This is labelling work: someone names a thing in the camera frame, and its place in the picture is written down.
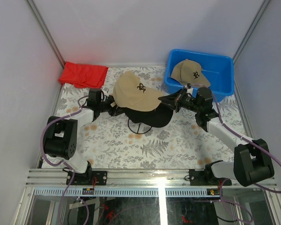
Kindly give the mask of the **beige sport baseball cap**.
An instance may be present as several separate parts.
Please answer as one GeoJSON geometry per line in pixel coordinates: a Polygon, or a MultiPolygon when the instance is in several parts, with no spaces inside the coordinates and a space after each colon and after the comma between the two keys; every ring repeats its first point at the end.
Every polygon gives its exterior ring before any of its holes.
{"type": "Polygon", "coordinates": [[[163,93],[145,86],[138,76],[126,71],[115,82],[112,96],[119,107],[150,112],[159,106],[161,103],[159,98],[163,93]]]}

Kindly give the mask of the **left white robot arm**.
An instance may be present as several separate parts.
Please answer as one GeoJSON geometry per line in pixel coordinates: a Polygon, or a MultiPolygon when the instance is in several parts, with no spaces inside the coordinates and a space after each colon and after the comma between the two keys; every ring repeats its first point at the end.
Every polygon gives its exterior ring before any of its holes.
{"type": "Polygon", "coordinates": [[[93,180],[91,164],[78,151],[81,127],[95,121],[101,113],[117,116],[123,113],[112,95],[102,89],[90,89],[78,99],[78,110],[63,117],[51,116],[41,134],[40,147],[44,161],[51,166],[65,165],[77,180],[88,185],[93,180]]]}

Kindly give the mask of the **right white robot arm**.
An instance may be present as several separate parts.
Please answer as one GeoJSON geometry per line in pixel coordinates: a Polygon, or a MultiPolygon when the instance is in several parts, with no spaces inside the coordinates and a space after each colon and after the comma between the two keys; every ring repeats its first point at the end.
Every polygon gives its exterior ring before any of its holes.
{"type": "Polygon", "coordinates": [[[222,160],[205,166],[204,179],[209,185],[214,185],[220,179],[237,180],[247,187],[274,176],[274,167],[267,143],[253,140],[229,128],[220,115],[214,94],[209,88],[201,87],[196,96],[192,96],[186,88],[160,97],[159,100],[174,112],[181,108],[195,113],[197,125],[222,141],[234,154],[233,162],[222,160]]]}

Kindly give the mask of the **black baseball cap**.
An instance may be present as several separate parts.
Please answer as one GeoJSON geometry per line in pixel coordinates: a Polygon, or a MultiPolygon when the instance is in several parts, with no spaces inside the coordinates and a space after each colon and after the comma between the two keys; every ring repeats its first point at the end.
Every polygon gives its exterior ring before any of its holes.
{"type": "Polygon", "coordinates": [[[149,112],[136,111],[129,108],[124,108],[123,111],[133,123],[143,123],[154,128],[165,127],[173,116],[173,111],[163,105],[159,105],[156,109],[149,112]]]}

